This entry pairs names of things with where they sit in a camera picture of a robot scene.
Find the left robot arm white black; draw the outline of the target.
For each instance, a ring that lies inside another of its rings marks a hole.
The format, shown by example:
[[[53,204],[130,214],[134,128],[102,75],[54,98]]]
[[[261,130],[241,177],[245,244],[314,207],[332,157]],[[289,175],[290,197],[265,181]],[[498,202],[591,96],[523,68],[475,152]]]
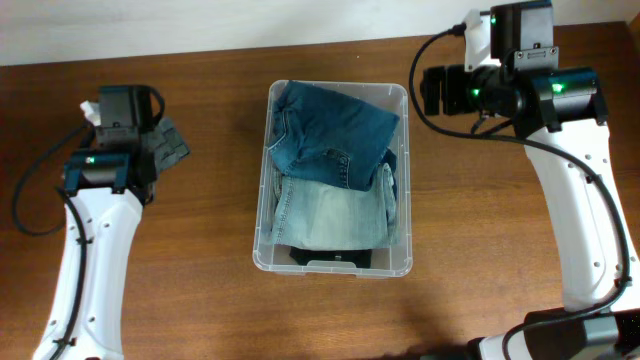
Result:
[[[120,359],[128,258],[159,175],[190,153],[148,85],[111,85],[80,106],[87,135],[63,167],[65,241],[36,359]]]

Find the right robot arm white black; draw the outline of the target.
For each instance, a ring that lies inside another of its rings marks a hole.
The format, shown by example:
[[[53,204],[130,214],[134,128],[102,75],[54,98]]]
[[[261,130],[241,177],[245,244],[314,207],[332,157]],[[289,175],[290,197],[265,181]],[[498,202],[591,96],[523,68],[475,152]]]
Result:
[[[461,65],[409,85],[422,122],[475,113],[470,140],[521,145],[542,186],[562,271],[563,304],[471,340],[456,359],[635,359],[639,257],[610,163],[608,109],[596,72],[560,69],[553,7],[526,1],[473,9],[449,29]],[[491,117],[498,124],[486,128]]]

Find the dark blue jeans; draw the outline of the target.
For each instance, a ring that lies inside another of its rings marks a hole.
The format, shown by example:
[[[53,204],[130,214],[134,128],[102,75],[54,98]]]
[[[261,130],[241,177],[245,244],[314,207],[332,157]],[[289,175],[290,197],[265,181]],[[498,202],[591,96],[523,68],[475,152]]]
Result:
[[[286,176],[350,190],[372,187],[399,116],[355,97],[290,81],[274,103],[272,160]]]

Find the light blue jeans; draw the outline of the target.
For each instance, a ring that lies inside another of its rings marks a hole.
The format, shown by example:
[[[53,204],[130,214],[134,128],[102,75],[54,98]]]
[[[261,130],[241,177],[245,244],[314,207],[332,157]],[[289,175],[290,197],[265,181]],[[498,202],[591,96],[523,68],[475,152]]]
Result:
[[[388,163],[378,166],[368,191],[279,172],[272,181],[277,200],[272,244],[313,251],[355,251],[389,248],[397,242],[395,179]]]

